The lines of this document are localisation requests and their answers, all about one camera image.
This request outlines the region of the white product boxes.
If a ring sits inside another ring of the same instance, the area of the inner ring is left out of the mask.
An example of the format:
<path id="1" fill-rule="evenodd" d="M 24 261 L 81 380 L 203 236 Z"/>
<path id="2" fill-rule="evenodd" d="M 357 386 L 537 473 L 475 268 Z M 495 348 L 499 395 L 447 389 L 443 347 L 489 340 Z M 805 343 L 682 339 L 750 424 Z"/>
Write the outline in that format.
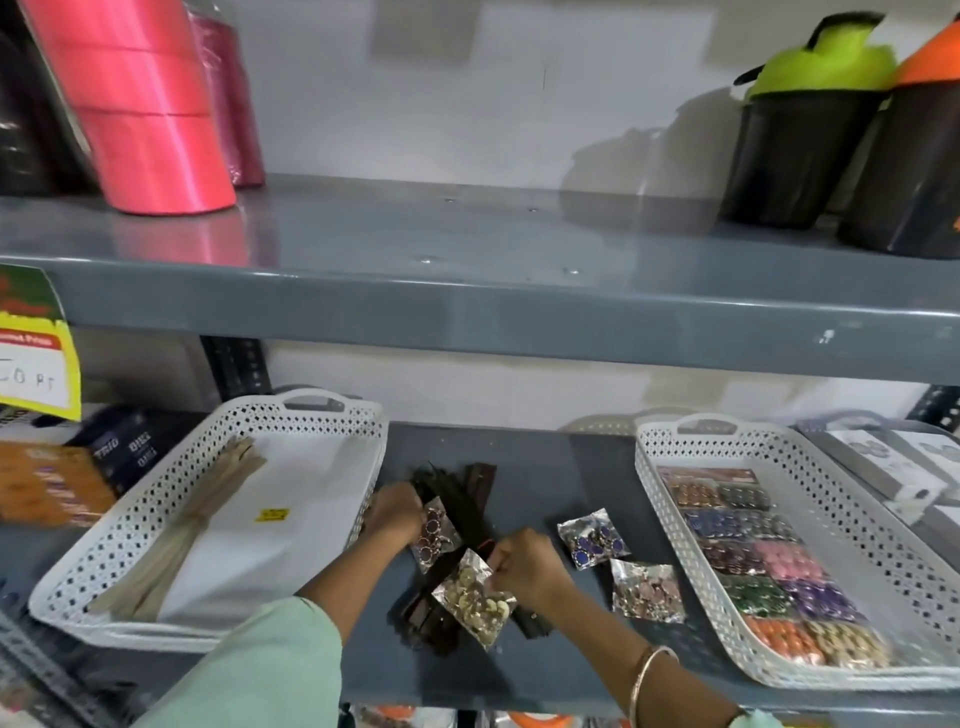
<path id="1" fill-rule="evenodd" d="M 960 558 L 960 437 L 889 419 L 859 425 L 809 421 L 796 429 L 923 540 Z"/>

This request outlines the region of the pink earring packet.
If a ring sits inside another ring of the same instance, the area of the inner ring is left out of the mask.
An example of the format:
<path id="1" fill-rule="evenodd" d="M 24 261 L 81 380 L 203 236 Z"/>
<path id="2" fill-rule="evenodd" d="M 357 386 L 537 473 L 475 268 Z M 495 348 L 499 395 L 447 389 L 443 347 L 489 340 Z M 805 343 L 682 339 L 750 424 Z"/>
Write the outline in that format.
<path id="1" fill-rule="evenodd" d="M 611 610 L 634 620 L 680 625 L 687 620 L 676 569 L 672 564 L 645 564 L 612 559 Z"/>

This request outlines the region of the black ribbon roll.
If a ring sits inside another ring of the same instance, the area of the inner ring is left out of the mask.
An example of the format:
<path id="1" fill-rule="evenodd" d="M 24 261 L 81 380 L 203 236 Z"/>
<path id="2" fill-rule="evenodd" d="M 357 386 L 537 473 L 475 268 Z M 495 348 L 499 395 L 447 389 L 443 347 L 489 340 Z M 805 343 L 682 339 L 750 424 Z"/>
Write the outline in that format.
<path id="1" fill-rule="evenodd" d="M 0 197 L 95 195 L 90 150 L 18 0 L 0 0 Z"/>

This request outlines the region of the person's right forearm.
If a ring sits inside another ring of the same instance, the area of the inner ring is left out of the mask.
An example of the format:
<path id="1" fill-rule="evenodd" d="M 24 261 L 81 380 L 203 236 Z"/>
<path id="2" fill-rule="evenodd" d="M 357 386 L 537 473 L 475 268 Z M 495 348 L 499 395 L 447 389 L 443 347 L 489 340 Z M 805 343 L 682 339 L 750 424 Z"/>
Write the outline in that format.
<path id="1" fill-rule="evenodd" d="M 654 644 L 577 587 L 547 620 L 582 653 L 627 718 L 643 653 Z M 731 728 L 742 716 L 736 703 L 666 655 L 654 660 L 639 698 L 639 728 Z"/>

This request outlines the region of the bundle of dark brown zippers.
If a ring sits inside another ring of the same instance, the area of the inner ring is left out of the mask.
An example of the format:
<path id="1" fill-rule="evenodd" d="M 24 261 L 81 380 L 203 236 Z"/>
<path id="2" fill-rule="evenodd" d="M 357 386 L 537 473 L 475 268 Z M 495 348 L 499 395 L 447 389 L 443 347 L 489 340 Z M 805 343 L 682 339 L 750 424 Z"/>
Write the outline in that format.
<path id="1" fill-rule="evenodd" d="M 460 637 L 467 635 L 484 650 L 431 593 L 450 575 L 466 549 L 476 552 L 486 562 L 492 554 L 498 535 L 486 520 L 485 508 L 497 470 L 495 465 L 474 463 L 458 475 L 429 464 L 413 475 L 412 484 L 423 506 L 439 497 L 462 539 L 460 548 L 439 557 L 426 574 L 419 571 L 412 595 L 398 606 L 395 625 L 400 636 L 413 647 L 447 656 L 458 647 Z M 509 623 L 514 623 L 528 640 L 546 638 L 553 630 L 543 616 L 519 605 L 505 626 Z"/>

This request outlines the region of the person's left hand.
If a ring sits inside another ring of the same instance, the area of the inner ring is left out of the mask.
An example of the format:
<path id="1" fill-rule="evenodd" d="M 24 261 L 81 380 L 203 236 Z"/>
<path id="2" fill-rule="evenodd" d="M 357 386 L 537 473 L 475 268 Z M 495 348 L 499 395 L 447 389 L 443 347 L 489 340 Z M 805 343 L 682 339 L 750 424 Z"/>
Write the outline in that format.
<path id="1" fill-rule="evenodd" d="M 384 553 L 396 556 L 413 543 L 402 543 L 398 528 L 398 482 L 380 488 L 370 501 L 361 529 L 362 540 L 373 542 Z"/>

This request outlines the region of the coral pink ribbon roll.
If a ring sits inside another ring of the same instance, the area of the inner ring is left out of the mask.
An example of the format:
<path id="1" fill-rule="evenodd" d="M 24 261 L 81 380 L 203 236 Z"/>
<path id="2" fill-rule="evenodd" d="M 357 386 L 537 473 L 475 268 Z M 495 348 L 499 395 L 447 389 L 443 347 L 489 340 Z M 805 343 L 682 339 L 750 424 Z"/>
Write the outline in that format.
<path id="1" fill-rule="evenodd" d="M 188 57 L 195 42 L 182 0 L 17 0 L 45 51 L 70 47 Z"/>
<path id="2" fill-rule="evenodd" d="M 212 113 L 205 74 L 194 57 L 58 45 L 50 63 L 75 112 L 198 117 Z"/>
<path id="3" fill-rule="evenodd" d="M 102 194 L 120 213 L 185 216 L 236 205 L 209 115 L 80 111 Z"/>

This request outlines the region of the white perforated basket with paper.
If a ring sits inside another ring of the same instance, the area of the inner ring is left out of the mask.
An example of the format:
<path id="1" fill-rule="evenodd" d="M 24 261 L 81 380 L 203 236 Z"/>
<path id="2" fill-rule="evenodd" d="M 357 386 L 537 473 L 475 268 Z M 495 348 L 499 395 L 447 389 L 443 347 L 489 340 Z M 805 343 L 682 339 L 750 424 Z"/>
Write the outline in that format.
<path id="1" fill-rule="evenodd" d="M 373 436 L 384 441 L 383 462 L 389 424 L 381 404 L 316 387 L 241 396 L 220 405 L 46 572 L 30 595 L 30 615 L 98 648 L 209 652 L 231 630 L 120 620 L 89 613 L 88 605 L 137 564 L 231 439 L 260 434 Z M 365 510 L 376 484 L 370 484 Z M 365 510 L 346 548 L 359 535 Z"/>

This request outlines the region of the white paper sheet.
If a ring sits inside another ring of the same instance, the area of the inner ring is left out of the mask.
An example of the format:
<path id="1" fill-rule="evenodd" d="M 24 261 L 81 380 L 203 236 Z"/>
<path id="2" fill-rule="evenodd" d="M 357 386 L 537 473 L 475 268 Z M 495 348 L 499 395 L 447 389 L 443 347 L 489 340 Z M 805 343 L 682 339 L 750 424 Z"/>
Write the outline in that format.
<path id="1" fill-rule="evenodd" d="M 385 444 L 363 435 L 254 437 L 267 463 L 213 516 L 158 617 L 165 625 L 224 632 L 262 606 L 293 596 L 353 538 L 377 481 Z M 258 523 L 264 508 L 290 508 Z"/>

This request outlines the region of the mint green sleeve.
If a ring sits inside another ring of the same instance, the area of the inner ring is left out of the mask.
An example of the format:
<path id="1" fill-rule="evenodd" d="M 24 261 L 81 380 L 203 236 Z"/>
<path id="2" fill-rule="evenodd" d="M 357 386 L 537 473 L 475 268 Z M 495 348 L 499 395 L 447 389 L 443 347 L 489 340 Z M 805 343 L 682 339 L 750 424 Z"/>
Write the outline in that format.
<path id="1" fill-rule="evenodd" d="M 230 632 L 132 728 L 338 728 L 342 637 L 301 597 Z"/>

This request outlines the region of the black slotted shelf upright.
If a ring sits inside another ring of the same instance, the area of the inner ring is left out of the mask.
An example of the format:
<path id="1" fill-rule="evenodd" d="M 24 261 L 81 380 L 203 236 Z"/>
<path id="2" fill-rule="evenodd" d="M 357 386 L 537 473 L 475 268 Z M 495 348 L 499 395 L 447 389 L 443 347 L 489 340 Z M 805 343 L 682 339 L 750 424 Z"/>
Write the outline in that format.
<path id="1" fill-rule="evenodd" d="M 906 416 L 943 431 L 960 431 L 960 385 L 932 384 L 926 388 Z"/>
<path id="2" fill-rule="evenodd" d="M 272 394 L 273 384 L 258 338 L 200 335 L 198 339 L 223 403 Z"/>

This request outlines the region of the grey metal shelf board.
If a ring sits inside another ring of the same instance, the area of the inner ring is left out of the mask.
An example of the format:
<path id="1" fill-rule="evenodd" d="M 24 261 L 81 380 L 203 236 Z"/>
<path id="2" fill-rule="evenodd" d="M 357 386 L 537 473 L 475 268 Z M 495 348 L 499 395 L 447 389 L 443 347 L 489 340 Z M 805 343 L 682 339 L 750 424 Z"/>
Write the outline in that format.
<path id="1" fill-rule="evenodd" d="M 408 477 L 433 464 L 461 470 L 493 464 L 496 478 L 486 516 L 499 533 L 556 524 L 604 507 L 642 560 L 675 562 L 666 535 L 635 472 L 632 438 L 397 423 L 390 427 L 381 480 Z M 34 586 L 82 531 L 0 526 L 0 610 L 102 706 L 140 710 L 162 696 L 196 656 L 90 647 L 29 618 Z M 527 639 L 513 623 L 488 651 L 462 637 L 439 657 L 407 644 L 389 620 L 409 598 L 418 574 L 408 551 L 394 560 L 373 593 L 342 657 L 342 696 L 368 705 L 423 704 L 459 709 L 532 709 L 617 717 L 618 707 L 588 663 L 563 637 Z M 767 711 L 830 712 L 839 725 L 960 728 L 960 692 L 882 693 L 777 689 L 749 680 L 726 656 L 718 637 L 682 583 L 687 621 L 635 629 L 666 644 L 703 683 L 743 706 Z"/>
<path id="2" fill-rule="evenodd" d="M 0 263 L 86 327 L 960 385 L 960 262 L 717 210 L 278 175 L 187 217 L 0 198 Z"/>

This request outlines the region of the person's left forearm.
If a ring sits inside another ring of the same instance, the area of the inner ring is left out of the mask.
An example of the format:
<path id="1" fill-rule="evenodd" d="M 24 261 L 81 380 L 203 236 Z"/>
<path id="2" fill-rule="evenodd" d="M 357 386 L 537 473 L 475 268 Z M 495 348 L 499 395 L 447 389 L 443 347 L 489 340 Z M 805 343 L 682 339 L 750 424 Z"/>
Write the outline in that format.
<path id="1" fill-rule="evenodd" d="M 370 530 L 309 580 L 298 598 L 318 606 L 345 645 L 387 567 L 416 536 L 399 530 Z"/>

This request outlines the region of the pile of colourful earring packets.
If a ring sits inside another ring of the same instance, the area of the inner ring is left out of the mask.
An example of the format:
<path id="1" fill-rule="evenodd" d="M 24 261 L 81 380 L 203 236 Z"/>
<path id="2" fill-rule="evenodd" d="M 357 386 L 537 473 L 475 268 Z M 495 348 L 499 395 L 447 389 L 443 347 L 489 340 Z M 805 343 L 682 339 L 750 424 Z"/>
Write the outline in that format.
<path id="1" fill-rule="evenodd" d="M 887 669 L 892 651 L 749 467 L 658 466 L 750 632 L 803 667 Z"/>

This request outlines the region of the person's right hand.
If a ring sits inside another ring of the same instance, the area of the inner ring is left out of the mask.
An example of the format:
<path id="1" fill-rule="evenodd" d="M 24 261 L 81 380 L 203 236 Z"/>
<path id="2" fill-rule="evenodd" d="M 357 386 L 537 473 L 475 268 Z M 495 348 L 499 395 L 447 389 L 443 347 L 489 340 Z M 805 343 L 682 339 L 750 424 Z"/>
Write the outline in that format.
<path id="1" fill-rule="evenodd" d="M 575 583 L 546 535 L 530 527 L 510 535 L 512 534 L 525 535 L 525 592 L 523 596 L 515 598 L 520 606 L 550 619 L 559 613 L 563 604 L 576 592 Z"/>

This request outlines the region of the dark blue boxes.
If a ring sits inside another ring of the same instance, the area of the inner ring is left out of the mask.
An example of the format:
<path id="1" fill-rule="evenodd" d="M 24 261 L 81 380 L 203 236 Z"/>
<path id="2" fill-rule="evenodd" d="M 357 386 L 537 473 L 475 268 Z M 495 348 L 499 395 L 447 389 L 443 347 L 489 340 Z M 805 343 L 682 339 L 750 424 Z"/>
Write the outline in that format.
<path id="1" fill-rule="evenodd" d="M 87 418 L 66 446 L 86 450 L 110 491 L 120 499 L 206 416 L 203 412 L 113 404 Z"/>

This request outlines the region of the black shaker bottle green lid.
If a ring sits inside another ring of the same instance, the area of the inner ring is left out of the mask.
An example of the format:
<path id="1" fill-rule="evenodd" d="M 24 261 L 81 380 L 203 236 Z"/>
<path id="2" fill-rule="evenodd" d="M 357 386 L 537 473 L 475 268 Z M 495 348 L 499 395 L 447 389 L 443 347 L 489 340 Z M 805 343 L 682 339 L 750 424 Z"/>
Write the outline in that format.
<path id="1" fill-rule="evenodd" d="M 723 220 L 800 230 L 817 222 L 889 96 L 895 51 L 870 43 L 885 18 L 877 10 L 825 16 L 806 43 L 733 81 L 748 89 Z"/>

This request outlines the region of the gold bangle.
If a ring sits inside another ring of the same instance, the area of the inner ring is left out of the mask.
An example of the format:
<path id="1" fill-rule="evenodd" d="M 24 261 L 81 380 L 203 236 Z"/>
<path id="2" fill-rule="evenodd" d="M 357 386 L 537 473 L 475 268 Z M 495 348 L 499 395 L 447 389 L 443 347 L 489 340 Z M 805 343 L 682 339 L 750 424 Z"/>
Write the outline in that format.
<path id="1" fill-rule="evenodd" d="M 677 660 L 676 652 L 667 645 L 651 645 L 647 647 L 640 659 L 638 671 L 630 688 L 629 710 L 627 711 L 627 721 L 630 724 L 630 728 L 640 728 L 640 698 L 643 683 L 654 661 L 662 655 Z"/>

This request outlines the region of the orange boxes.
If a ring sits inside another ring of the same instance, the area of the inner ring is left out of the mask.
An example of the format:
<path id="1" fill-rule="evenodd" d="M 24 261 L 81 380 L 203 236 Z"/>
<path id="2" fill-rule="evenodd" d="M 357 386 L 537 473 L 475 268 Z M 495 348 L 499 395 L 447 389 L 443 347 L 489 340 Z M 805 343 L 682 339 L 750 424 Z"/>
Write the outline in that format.
<path id="1" fill-rule="evenodd" d="M 116 501 L 82 447 L 0 441 L 0 523 L 88 528 Z"/>

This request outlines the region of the yellow and red price tag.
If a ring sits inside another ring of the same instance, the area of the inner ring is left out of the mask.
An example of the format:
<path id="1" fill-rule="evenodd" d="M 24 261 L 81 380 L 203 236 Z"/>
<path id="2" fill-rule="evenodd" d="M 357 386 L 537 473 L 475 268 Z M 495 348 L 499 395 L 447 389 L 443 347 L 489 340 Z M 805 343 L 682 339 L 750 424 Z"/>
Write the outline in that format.
<path id="1" fill-rule="evenodd" d="M 60 297 L 39 268 L 0 263 L 0 406 L 83 418 L 76 346 Z"/>

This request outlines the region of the black shaker bottle orange lid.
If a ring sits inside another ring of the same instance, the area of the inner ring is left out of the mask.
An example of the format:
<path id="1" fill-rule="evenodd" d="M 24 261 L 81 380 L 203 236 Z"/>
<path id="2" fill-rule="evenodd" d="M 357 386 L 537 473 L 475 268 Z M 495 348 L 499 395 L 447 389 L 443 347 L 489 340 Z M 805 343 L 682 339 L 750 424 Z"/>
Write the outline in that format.
<path id="1" fill-rule="evenodd" d="M 960 11 L 897 68 L 836 237 L 894 256 L 960 260 Z"/>

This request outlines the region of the maroon earring packet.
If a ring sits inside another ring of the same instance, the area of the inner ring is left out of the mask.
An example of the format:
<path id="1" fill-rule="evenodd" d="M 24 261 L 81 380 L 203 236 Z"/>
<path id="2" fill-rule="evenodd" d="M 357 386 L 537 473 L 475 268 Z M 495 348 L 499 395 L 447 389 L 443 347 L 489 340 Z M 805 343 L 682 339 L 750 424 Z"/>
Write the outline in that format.
<path id="1" fill-rule="evenodd" d="M 426 575 L 440 557 L 456 552 L 463 542 L 440 497 L 432 498 L 424 509 L 424 522 L 411 552 L 418 570 Z"/>

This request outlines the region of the white perforated basket with packets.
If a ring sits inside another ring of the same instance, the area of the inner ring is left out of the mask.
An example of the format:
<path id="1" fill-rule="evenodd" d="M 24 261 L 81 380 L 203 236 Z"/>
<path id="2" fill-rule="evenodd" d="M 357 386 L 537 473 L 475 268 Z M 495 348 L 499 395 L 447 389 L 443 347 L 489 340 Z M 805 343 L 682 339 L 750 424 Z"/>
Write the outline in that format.
<path id="1" fill-rule="evenodd" d="M 816 691 L 960 690 L 960 574 L 797 431 L 721 415 L 635 429 L 634 467 L 726 654 L 761 685 Z M 749 629 L 659 472 L 752 470 L 803 544 L 893 651 L 883 667 L 802 665 Z"/>

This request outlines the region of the bundle of beige zippers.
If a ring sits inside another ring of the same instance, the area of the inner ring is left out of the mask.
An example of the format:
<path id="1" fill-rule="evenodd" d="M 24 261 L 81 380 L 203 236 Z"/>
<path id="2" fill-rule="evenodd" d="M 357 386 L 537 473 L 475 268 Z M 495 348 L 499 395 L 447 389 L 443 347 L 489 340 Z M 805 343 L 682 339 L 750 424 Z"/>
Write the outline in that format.
<path id="1" fill-rule="evenodd" d="M 89 602 L 87 612 L 120 621 L 157 622 L 182 566 L 213 517 L 266 463 L 253 437 L 230 439 L 153 544 L 116 584 Z"/>

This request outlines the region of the gold earring packet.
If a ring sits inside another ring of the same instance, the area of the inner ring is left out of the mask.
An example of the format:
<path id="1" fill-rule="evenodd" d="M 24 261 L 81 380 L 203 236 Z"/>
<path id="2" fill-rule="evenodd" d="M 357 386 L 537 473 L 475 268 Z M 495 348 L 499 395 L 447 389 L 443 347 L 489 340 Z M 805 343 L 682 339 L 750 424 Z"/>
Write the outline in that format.
<path id="1" fill-rule="evenodd" d="M 490 588 L 494 574 L 486 561 L 467 548 L 449 576 L 431 592 L 456 623 L 489 650 L 519 603 L 508 591 Z"/>

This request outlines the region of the magenta ribbon roll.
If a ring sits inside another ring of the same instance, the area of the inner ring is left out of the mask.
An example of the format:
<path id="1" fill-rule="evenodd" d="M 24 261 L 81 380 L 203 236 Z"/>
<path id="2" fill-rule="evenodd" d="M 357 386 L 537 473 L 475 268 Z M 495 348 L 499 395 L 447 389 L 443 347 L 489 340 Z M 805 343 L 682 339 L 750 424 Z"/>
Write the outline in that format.
<path id="1" fill-rule="evenodd" d="M 183 0 L 234 188 L 261 188 L 266 171 L 241 41 L 226 0 Z"/>

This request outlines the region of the orange round item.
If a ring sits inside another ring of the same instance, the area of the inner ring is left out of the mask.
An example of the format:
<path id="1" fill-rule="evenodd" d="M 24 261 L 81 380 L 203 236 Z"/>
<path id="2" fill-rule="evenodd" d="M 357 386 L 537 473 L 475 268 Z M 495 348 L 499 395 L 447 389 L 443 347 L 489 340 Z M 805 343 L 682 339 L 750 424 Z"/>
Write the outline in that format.
<path id="1" fill-rule="evenodd" d="M 350 704 L 354 728 L 418 728 L 417 709 L 411 706 L 366 706 Z"/>

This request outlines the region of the purple earring packet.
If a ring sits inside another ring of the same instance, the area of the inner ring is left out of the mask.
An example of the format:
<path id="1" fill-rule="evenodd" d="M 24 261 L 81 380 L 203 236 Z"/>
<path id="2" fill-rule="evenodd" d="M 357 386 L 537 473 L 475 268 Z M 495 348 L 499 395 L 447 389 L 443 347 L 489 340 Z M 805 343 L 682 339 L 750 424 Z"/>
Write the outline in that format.
<path id="1" fill-rule="evenodd" d="M 606 508 L 560 522 L 557 531 L 579 572 L 631 555 Z"/>

